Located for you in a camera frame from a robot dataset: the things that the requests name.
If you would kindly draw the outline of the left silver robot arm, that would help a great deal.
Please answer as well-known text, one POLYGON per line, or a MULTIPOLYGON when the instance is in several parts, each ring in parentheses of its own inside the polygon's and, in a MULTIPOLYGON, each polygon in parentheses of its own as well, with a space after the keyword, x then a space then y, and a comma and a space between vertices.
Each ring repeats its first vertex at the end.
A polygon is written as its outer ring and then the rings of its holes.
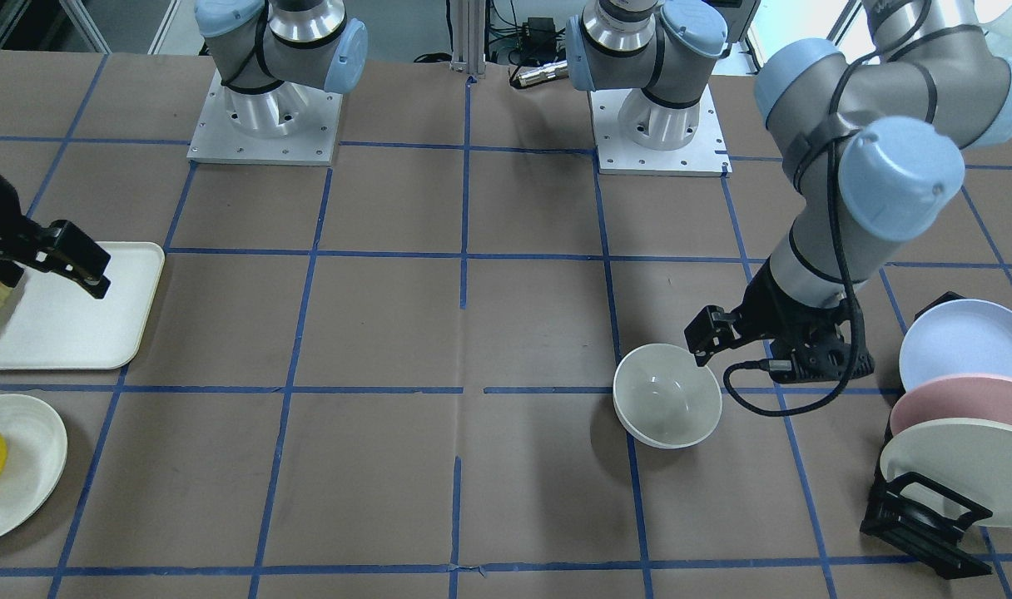
POLYGON ((866 1, 875 65, 828 39, 776 51, 757 73, 762 125, 806 201, 734 310, 686 326, 697 365, 767 340, 781 384, 874 372, 856 291, 961 190, 963 151, 1012 139, 1012 57, 974 1, 866 1))

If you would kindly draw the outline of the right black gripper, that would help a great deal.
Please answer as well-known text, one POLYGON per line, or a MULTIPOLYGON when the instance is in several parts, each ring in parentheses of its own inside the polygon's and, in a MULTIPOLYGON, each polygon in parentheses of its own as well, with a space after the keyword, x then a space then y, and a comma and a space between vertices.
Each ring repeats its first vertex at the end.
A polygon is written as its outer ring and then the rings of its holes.
MULTIPOLYGON (((22 209, 15 187, 0 174, 0 238, 4 241, 22 231, 22 209)), ((94 300, 104 300, 111 287, 106 276, 111 255, 69 220, 55 220, 39 227, 34 236, 32 269, 66 278, 94 300)), ((0 284, 15 288, 24 269, 0 259, 0 284)))

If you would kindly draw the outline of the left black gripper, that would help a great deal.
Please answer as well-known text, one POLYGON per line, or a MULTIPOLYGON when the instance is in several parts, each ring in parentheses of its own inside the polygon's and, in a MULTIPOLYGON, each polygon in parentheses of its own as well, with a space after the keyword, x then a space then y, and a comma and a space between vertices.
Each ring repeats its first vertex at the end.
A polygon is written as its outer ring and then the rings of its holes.
POLYGON ((844 323, 851 326, 852 340, 861 342, 849 379, 867 378, 876 364, 866 347, 860 304, 840 300, 830 308, 814 308, 796 302, 776 283, 770 262, 766 262, 736 311, 708 304, 685 327, 684 336, 699 367, 708 365, 723 350, 768 339, 773 359, 788 363, 786 370, 770 374, 772 380, 780 384, 826 383, 841 380, 855 348, 845 341, 840 327, 844 323))

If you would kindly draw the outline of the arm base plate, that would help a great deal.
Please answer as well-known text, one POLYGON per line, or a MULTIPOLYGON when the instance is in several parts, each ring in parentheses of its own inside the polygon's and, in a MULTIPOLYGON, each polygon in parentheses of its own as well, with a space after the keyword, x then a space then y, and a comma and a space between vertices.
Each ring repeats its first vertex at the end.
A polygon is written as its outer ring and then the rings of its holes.
POLYGON ((259 95, 210 80, 187 158, 225 166, 331 166, 344 96, 285 82, 259 95))
POLYGON ((684 109, 640 90, 589 92, 598 170, 605 175, 722 177, 733 171, 711 90, 684 109))

